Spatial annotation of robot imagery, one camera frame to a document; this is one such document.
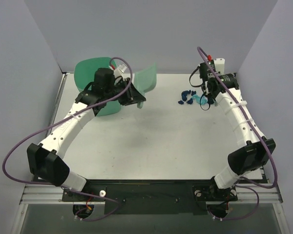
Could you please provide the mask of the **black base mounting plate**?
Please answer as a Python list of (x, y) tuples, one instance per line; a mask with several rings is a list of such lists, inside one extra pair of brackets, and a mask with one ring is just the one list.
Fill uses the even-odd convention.
[(83, 189), (83, 194), (64, 190), (64, 202), (98, 202), (100, 191), (106, 192), (111, 200), (105, 206), (105, 213), (120, 204), (118, 215), (170, 215), (193, 213), (204, 215), (207, 203), (212, 210), (224, 212), (228, 202), (237, 201), (235, 188), (213, 191), (211, 180), (94, 180)]

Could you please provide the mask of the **green plastic waste bin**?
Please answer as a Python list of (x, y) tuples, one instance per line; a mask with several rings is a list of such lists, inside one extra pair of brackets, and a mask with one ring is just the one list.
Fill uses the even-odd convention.
[[(80, 61), (74, 70), (74, 81), (77, 89), (81, 92), (87, 84), (94, 81), (95, 72), (99, 68), (109, 68), (110, 57), (90, 58)], [(120, 112), (121, 105), (118, 101), (111, 101), (99, 111), (98, 117), (108, 116)]]

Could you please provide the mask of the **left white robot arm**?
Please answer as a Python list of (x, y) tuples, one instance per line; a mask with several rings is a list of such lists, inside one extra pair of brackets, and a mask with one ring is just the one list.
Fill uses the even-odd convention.
[(31, 174), (54, 186), (73, 190), (81, 201), (90, 197), (86, 178), (73, 172), (64, 162), (64, 155), (80, 131), (110, 101), (122, 106), (140, 104), (146, 100), (132, 84), (110, 68), (99, 68), (94, 79), (78, 94), (65, 119), (39, 144), (30, 144), (27, 158)]

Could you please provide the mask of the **green plastic dustpan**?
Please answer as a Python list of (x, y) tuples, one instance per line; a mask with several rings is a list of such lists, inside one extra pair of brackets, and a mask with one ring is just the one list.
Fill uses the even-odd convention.
[(152, 91), (157, 84), (157, 65), (156, 63), (151, 66), (135, 72), (133, 85), (139, 94), (145, 97), (145, 94)]

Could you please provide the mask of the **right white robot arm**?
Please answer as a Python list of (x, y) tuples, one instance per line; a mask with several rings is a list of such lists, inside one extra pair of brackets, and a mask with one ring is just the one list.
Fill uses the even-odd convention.
[(211, 179), (208, 193), (211, 198), (220, 199), (239, 179), (258, 180), (260, 168), (267, 164), (276, 144), (272, 138), (266, 138), (252, 119), (236, 74), (222, 74), (223, 59), (203, 62), (198, 70), (203, 94), (209, 103), (217, 103), (222, 108), (238, 145), (237, 150), (228, 155), (226, 167)]

